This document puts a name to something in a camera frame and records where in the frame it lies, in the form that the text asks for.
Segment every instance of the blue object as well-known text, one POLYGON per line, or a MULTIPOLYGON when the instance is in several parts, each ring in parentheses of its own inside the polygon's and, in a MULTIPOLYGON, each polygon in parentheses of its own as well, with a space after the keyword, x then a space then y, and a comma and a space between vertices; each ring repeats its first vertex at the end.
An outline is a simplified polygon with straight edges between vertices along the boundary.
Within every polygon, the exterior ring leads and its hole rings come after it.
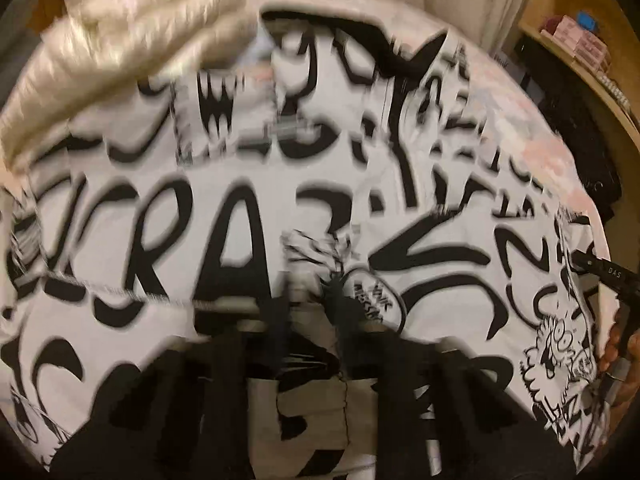
POLYGON ((578 12, 578 25, 582 28, 588 30, 589 32, 596 32, 598 28, 598 23, 594 20, 590 15, 581 10, 578 12))

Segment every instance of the wooden furniture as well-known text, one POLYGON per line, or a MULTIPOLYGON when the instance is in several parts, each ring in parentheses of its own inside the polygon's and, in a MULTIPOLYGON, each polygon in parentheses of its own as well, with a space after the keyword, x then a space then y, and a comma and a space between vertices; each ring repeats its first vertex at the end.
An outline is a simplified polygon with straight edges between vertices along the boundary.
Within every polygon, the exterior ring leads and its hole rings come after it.
POLYGON ((612 260, 637 269, 640 258, 640 132, 593 74, 539 30, 549 16, 573 18, 584 10, 599 24, 598 35, 609 47, 612 67, 609 77, 618 83, 640 116, 640 40, 616 0, 528 0, 520 30, 561 59, 584 83, 577 85, 591 114, 604 134, 614 159, 623 197, 614 205, 615 217, 606 225, 612 260))

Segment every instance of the graffiti print blanket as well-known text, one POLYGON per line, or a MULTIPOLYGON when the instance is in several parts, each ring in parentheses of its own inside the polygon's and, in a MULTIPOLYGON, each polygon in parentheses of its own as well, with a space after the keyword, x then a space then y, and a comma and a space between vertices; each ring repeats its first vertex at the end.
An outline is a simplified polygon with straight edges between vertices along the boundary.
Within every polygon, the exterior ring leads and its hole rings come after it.
POLYGON ((249 380, 256 478, 373 478, 375 381, 340 371, 330 276, 406 338, 464 340, 583 465, 594 315, 569 254, 590 226, 492 140, 464 44, 396 52, 410 75, 343 30, 278 45, 86 110, 5 197, 0 407, 24 445, 47 466, 114 384, 197 338, 193 300, 290 272, 308 307, 280 380, 249 380))

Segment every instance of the black and white bedding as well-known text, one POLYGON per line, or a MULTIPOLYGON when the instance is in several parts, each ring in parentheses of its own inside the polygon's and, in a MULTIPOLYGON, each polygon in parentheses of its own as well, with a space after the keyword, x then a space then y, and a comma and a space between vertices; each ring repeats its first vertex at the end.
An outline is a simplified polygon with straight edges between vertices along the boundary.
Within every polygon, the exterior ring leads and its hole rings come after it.
POLYGON ((569 264, 593 250, 588 220, 486 134, 453 32, 396 49, 402 73, 359 40, 294 30, 270 69, 140 84, 70 121, 5 197, 0 407, 45 466, 106 392, 197 339, 193 301, 270 297, 283 272, 309 305, 280 380, 249 381, 256 478, 373 478, 374 381, 343 377, 314 301, 336 275, 402 336, 463 340, 588 462, 594 315, 569 264))

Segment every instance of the cartoon eye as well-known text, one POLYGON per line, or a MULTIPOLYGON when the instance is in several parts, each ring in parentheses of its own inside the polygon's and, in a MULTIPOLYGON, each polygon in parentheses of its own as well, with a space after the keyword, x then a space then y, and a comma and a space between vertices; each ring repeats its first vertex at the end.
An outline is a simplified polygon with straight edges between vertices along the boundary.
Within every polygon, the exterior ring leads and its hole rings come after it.
POLYGON ((558 342, 558 350, 564 352, 574 342, 574 336, 571 332, 565 332, 562 339, 558 342))
POLYGON ((558 324, 554 328, 554 341, 560 341, 562 339, 562 336, 564 335, 564 332, 564 319, 561 319, 560 321, 558 321, 558 324))

